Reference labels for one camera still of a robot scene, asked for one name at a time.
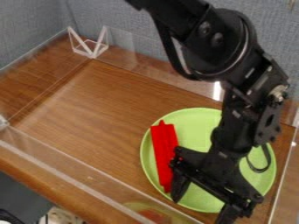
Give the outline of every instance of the red block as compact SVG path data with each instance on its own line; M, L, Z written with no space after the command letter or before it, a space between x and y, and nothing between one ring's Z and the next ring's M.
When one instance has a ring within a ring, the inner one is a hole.
M164 124L161 120L157 126L151 127L153 155L159 175L159 183L164 192L171 191L173 172L168 164L173 158L173 148L179 145L172 124Z

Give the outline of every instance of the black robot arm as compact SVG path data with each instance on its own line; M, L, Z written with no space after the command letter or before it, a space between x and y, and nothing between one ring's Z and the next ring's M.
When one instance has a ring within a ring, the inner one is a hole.
M201 0L127 1L151 14L175 70L193 81L220 81L225 90L208 153L175 149L172 200L180 200L192 182L225 203L216 223L234 223L238 217L250 217L263 202L242 176L239 161L259 145L270 157L267 143L280 132L287 76L259 46L254 25L242 13L215 9Z

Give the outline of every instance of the gray wall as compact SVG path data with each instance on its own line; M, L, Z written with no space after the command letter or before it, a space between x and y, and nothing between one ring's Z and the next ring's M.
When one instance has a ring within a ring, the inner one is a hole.
M216 7L243 11L251 18L260 45L274 55L291 76L292 92L299 95L299 3L294 11L287 8L288 0L209 0ZM133 34L159 39L155 26L145 12L137 12L124 0L63 0L65 24L73 25L81 35L95 39L101 25L109 25ZM141 53L164 56L163 49L139 47Z
M63 29L60 0L0 1L0 69Z

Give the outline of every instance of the green plate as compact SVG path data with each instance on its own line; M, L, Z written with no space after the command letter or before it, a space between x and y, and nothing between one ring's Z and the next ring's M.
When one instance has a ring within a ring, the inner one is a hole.
M209 108L187 108L161 117L153 125L157 125L160 120L164 120L165 123L172 123L175 125L180 146L201 152L208 151L211 147L211 131L220 122L219 110ZM242 174L263 195L267 194L276 176L276 158L270 145L268 148L272 163L264 173L252 172L248 168L247 160L243 158L240 161ZM153 187L167 199L171 199L169 193L165 194L164 189L159 185L155 166L155 150L149 130L144 134L140 158L145 176L148 177ZM248 158L256 168L263 168L267 165L267 160L260 148L252 149ZM217 213L223 207L223 202L201 190L195 184L191 184L179 205L199 212Z

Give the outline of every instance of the black wire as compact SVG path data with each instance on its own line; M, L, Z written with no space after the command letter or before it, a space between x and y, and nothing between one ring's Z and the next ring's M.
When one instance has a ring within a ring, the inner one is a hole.
M262 169L256 168L256 167L252 165L251 161L248 160L248 156L247 156L247 164L248 164L248 167L250 167L250 169L251 169L254 172L256 172L256 173L263 173L263 172L266 172L267 169L268 169L268 167L270 167L270 165L271 165L271 163L272 163L272 161L271 161L271 155L270 155L270 150L268 150L268 147L267 147L266 144L262 145L262 150L263 150L263 152L264 152L266 162L267 162L267 165L266 165L264 168L262 168Z

